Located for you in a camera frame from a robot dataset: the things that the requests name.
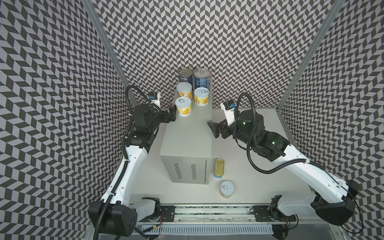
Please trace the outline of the white lid can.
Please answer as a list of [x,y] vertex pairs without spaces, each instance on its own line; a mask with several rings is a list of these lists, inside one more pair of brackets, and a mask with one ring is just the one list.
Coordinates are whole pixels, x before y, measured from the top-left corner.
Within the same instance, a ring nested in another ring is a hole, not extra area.
[[187,117],[192,112],[192,101],[188,97],[177,98],[175,106],[180,117]]
[[209,90],[207,88],[196,88],[194,91],[194,100],[197,106],[206,106],[209,102]]
[[235,186],[231,181],[223,181],[219,188],[220,195],[223,198],[230,198],[235,193]]
[[192,85],[188,82],[181,82],[177,85],[178,97],[187,97],[190,100],[193,98]]

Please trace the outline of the tomato can dark label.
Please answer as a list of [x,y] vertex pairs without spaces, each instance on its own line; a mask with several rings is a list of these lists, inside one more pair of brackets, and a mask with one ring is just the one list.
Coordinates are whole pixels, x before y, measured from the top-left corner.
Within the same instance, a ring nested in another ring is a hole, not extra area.
[[178,72],[180,83],[189,83],[193,85],[193,71],[190,69],[181,69]]

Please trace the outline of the blue label tin can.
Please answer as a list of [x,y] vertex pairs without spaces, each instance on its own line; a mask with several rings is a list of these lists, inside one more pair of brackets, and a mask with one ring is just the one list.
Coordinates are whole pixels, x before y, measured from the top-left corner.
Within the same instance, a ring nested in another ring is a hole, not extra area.
[[194,71],[195,88],[206,88],[210,90],[211,72],[207,68]]

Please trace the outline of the white lid can front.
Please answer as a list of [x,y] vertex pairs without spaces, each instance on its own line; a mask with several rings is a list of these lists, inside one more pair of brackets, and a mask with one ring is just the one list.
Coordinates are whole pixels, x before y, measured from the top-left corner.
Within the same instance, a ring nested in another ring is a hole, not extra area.
[[219,188],[220,195],[223,198],[230,198],[235,193],[235,186],[231,181],[223,181]]

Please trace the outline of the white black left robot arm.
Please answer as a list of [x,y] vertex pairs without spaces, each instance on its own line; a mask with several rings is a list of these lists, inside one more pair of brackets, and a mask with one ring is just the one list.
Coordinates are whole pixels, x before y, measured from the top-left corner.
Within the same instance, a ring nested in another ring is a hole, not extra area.
[[140,104],[132,111],[132,121],[123,137],[124,157],[110,186],[101,200],[93,202],[88,214],[95,228],[93,238],[100,234],[129,237],[141,220],[161,221],[161,202],[158,198],[143,197],[131,204],[130,198],[139,169],[146,159],[162,123],[176,120],[177,108],[161,110],[156,104]]

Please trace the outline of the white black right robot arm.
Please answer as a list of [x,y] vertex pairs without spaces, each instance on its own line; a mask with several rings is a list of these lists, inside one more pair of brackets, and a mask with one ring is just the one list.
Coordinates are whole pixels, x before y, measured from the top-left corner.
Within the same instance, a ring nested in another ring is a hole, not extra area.
[[301,197],[273,197],[268,208],[273,220],[316,215],[329,224],[342,226],[355,214],[360,184],[335,177],[305,157],[286,138],[267,131],[263,116],[257,112],[226,110],[225,115],[220,123],[208,123],[215,138],[232,136],[245,143],[247,158],[257,172],[270,175],[287,169],[314,190]]

